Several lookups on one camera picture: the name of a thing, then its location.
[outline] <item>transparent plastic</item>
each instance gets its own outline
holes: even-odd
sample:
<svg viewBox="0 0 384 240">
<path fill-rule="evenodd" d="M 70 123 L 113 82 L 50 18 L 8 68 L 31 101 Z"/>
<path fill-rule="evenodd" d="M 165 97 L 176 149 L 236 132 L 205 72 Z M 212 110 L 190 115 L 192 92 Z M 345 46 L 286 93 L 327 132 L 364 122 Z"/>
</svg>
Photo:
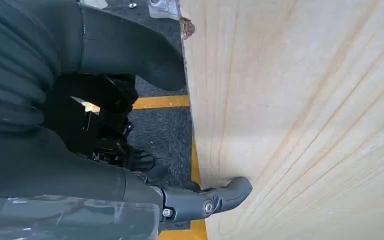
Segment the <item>transparent plastic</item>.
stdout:
<svg viewBox="0 0 384 240">
<path fill-rule="evenodd" d="M 72 196 L 0 196 L 0 240 L 156 240 L 155 204 Z"/>
</svg>

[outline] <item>wood grain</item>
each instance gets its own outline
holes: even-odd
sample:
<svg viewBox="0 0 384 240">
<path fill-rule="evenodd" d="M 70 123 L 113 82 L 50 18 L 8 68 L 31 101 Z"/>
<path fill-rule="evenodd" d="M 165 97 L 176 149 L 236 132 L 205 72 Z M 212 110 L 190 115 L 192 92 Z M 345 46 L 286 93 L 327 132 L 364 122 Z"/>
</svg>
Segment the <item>wood grain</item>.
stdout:
<svg viewBox="0 0 384 240">
<path fill-rule="evenodd" d="M 384 0 L 181 0 L 210 240 L 384 239 Z"/>
</svg>

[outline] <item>metal screw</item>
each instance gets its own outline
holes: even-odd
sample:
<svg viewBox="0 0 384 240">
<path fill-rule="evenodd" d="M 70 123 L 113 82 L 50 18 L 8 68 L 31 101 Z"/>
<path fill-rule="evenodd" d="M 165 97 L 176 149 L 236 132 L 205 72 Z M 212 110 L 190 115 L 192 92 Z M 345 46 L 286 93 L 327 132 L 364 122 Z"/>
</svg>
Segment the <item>metal screw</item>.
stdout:
<svg viewBox="0 0 384 240">
<path fill-rule="evenodd" d="M 204 212 L 211 214 L 213 212 L 213 203 L 210 200 L 204 202 Z"/>
<path fill-rule="evenodd" d="M 171 216 L 173 216 L 173 210 L 165 208 L 164 210 L 162 210 L 162 215 L 166 218 L 170 218 Z"/>
</svg>

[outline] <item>shoe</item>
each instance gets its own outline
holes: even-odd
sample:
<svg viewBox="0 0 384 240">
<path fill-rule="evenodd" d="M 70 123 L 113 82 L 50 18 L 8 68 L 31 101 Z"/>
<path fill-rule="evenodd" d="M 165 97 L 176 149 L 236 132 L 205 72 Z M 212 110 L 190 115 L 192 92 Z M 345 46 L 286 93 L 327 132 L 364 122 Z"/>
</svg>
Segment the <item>shoe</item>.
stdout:
<svg viewBox="0 0 384 240">
<path fill-rule="evenodd" d="M 80 0 L 80 3 L 97 9 L 104 9 L 108 7 L 107 1 L 105 0 Z"/>
<path fill-rule="evenodd" d="M 179 20 L 178 6 L 176 0 L 159 0 L 153 3 L 148 0 L 149 16 L 154 19 L 173 19 Z"/>
</svg>

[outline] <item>wooden board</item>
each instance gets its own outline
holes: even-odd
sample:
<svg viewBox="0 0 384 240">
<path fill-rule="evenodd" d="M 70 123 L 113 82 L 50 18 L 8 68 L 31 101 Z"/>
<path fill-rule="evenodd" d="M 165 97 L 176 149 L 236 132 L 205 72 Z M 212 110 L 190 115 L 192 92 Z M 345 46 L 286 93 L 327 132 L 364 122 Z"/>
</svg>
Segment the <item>wooden board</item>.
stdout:
<svg viewBox="0 0 384 240">
<path fill-rule="evenodd" d="M 210 240 L 384 240 L 384 0 L 181 0 Z"/>
</svg>

